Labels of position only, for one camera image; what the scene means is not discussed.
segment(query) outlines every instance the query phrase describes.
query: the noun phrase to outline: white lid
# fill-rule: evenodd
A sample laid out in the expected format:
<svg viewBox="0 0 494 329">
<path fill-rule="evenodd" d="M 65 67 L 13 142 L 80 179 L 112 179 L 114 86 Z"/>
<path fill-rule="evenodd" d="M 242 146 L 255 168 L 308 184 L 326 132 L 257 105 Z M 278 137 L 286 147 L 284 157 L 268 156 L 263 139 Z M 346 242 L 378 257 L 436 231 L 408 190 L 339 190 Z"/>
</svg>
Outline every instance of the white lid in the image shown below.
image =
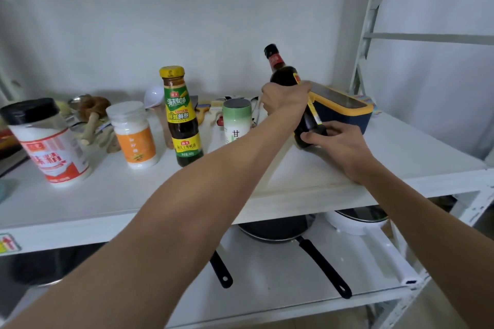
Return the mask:
<svg viewBox="0 0 494 329">
<path fill-rule="evenodd" d="M 144 103 L 138 100 L 124 101 L 109 106 L 106 113 L 110 120 L 125 120 L 132 117 L 146 117 Z"/>
</svg>

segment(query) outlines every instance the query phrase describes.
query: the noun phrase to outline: soy sauce bottle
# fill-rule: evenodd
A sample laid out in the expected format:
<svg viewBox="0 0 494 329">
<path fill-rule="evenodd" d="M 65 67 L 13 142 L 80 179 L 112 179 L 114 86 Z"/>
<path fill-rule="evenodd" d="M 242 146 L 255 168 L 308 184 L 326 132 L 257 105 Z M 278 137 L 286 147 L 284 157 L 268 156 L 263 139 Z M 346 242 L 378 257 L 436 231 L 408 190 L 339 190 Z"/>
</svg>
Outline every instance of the soy sauce bottle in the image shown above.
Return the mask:
<svg viewBox="0 0 494 329">
<path fill-rule="evenodd" d="M 300 83 L 300 77 L 298 76 L 297 70 L 294 67 L 287 66 L 285 64 L 276 45 L 270 44 L 266 46 L 264 49 L 264 54 L 269 60 L 271 70 L 273 71 L 270 82 L 274 82 L 282 86 L 294 86 Z M 310 99 L 307 99 L 307 107 L 305 108 L 302 119 L 300 120 L 297 128 L 293 131 L 295 134 L 295 142 L 300 148 L 306 148 L 311 145 L 309 143 L 305 143 L 300 138 L 300 134 L 304 132 L 314 132 L 321 135 L 328 135 L 326 133 L 326 128 L 322 125 L 321 119 L 319 118 L 319 115 L 317 114 L 317 111 Z"/>
<path fill-rule="evenodd" d="M 196 111 L 190 100 L 184 75 L 184 68 L 178 65 L 164 66 L 160 69 L 164 83 L 166 119 L 177 154 L 177 162 L 181 167 L 204 155 Z"/>
</svg>

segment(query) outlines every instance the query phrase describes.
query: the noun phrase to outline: blue container with yellow lid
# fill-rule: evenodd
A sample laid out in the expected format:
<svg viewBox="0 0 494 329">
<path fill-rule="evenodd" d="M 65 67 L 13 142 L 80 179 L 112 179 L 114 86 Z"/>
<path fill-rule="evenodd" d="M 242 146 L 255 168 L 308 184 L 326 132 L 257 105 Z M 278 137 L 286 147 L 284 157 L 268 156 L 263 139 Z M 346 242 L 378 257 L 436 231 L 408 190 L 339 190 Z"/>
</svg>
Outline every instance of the blue container with yellow lid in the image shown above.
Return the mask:
<svg viewBox="0 0 494 329">
<path fill-rule="evenodd" d="M 316 108 L 322 122 L 340 121 L 342 123 L 357 125 L 362 134 L 365 133 L 367 124 L 371 119 L 374 107 L 354 97 L 312 82 L 312 90 L 309 97 Z"/>
</svg>

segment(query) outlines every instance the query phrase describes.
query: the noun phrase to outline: black bottle cap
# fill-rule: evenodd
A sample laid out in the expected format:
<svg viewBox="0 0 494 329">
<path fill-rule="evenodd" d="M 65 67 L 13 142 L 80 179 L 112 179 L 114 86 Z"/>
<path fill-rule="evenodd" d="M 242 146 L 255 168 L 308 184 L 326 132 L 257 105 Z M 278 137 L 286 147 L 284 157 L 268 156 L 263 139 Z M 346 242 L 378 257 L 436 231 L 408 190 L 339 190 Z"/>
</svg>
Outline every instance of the black bottle cap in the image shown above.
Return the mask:
<svg viewBox="0 0 494 329">
<path fill-rule="evenodd" d="M 278 51 L 278 47 L 276 47 L 274 43 L 267 45 L 266 48 L 264 49 L 264 54 L 266 55 L 267 58 L 270 58 L 275 53 L 280 53 L 280 52 Z"/>
<path fill-rule="evenodd" d="M 20 101 L 0 108 L 0 116 L 8 125 L 31 124 L 58 114 L 52 98 Z"/>
</svg>

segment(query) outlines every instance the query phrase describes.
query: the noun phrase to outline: hand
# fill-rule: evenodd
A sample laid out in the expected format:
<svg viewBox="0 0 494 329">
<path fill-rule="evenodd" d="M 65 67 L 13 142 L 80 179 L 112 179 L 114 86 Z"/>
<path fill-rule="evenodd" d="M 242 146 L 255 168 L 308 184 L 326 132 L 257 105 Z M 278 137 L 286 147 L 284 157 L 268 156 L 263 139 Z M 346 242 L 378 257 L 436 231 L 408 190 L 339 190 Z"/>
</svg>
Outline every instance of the hand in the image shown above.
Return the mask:
<svg viewBox="0 0 494 329">
<path fill-rule="evenodd" d="M 328 136 L 308 132 L 302 133 L 300 138 L 324 148 L 348 178 L 362 183 L 362 176 L 377 168 L 380 163 L 367 147 L 360 128 L 338 121 L 329 121 L 323 125 L 326 126 Z"/>
<path fill-rule="evenodd" d="M 302 117 L 311 89 L 310 82 L 302 82 L 294 86 L 281 86 L 270 82 L 262 87 L 261 102 L 269 115 L 277 109 L 288 107 L 299 111 Z"/>
</svg>

